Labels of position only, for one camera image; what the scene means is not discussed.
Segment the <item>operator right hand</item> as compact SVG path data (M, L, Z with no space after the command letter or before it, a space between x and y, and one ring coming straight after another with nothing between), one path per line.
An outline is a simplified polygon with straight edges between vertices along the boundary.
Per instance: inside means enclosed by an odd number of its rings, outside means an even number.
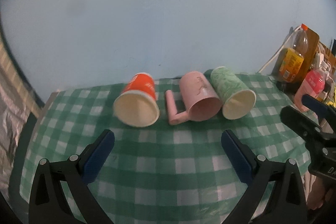
M309 193L306 203L308 209L315 210L323 206L325 202L329 202L335 192L335 188L325 186L322 179L311 175L309 181Z

